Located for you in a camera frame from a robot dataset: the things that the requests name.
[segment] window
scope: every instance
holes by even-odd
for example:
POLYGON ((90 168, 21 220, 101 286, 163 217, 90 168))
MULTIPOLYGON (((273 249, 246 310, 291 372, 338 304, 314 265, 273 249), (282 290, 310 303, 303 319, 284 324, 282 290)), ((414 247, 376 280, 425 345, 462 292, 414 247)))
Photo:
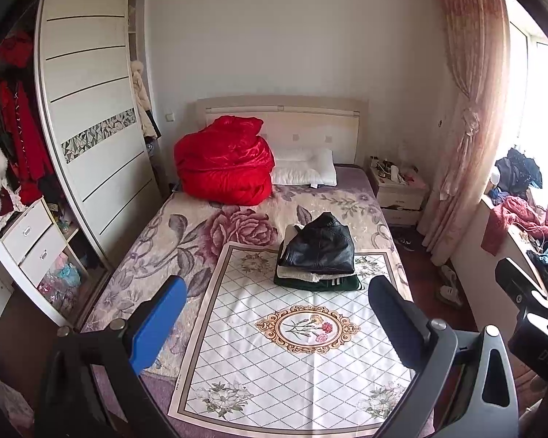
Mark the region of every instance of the window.
POLYGON ((510 83, 496 159, 506 156, 510 147, 534 158, 542 172, 544 199, 548 199, 548 39, 521 6, 521 11, 513 11, 515 0, 507 3, 510 83))

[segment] red comforter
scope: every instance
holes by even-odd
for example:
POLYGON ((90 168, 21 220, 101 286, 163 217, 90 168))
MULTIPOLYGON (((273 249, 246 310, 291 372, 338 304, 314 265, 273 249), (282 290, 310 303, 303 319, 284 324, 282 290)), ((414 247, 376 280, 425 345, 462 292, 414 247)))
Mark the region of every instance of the red comforter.
POLYGON ((272 193, 274 157, 258 136, 263 121, 223 115, 176 142, 176 172, 191 196, 232 205, 257 205, 272 193))

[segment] floral blanket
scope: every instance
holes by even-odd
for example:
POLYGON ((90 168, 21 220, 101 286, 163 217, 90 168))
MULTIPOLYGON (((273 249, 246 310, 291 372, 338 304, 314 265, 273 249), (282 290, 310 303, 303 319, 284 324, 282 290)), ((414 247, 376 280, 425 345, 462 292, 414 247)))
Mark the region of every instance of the floral blanket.
POLYGON ((83 331, 103 329, 114 318, 128 318, 168 276, 181 276, 188 287, 186 305, 156 362, 143 373, 159 405, 170 401, 222 247, 229 241, 279 246, 287 225, 304 225, 326 211, 349 226, 355 252, 388 249, 399 292, 411 300, 402 263, 365 173, 337 168, 337 176, 337 187, 275 186, 272 196, 255 207, 216 204, 173 193, 124 257, 83 331), (342 182, 342 177, 350 182, 342 182), (168 382, 166 391, 164 382, 168 382))

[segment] wooden floor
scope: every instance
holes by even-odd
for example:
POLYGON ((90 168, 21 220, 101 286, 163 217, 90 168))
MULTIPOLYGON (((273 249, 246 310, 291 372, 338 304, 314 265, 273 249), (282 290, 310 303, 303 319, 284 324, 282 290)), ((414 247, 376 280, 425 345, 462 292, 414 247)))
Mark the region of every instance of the wooden floor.
MULTIPOLYGON (((464 294, 464 307, 461 310, 455 310, 436 299, 435 291, 442 285, 442 280, 437 267, 430 262, 430 255, 423 248, 415 251, 398 250, 414 302, 424 314, 430 319, 442 318, 454 329, 476 330, 464 294)), ((15 291, 0 317, 0 377, 6 384, 20 391, 33 408, 37 403, 42 372, 56 334, 55 323, 24 293, 15 291)), ((446 409, 452 389, 452 383, 448 383, 437 402, 435 424, 439 423, 446 409)))

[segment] nightstand drawer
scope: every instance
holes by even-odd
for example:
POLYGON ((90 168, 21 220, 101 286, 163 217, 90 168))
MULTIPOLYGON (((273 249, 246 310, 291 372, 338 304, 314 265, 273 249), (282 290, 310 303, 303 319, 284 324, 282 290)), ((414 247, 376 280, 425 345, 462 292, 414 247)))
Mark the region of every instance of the nightstand drawer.
POLYGON ((422 205, 424 193, 405 193, 402 192, 402 190, 395 192, 390 191, 390 188, 383 188, 380 186, 376 198, 380 207, 390 207, 395 205, 401 207, 402 209, 417 211, 422 205))
POLYGON ((65 238, 59 227, 51 225, 20 264, 20 269, 37 286, 65 246, 65 238))
POLYGON ((16 263, 20 263, 51 224, 51 218, 40 200, 24 212, 16 225, 2 238, 4 247, 16 263))
POLYGON ((400 209, 382 209, 387 225, 416 225, 420 220, 421 211, 406 211, 400 209))

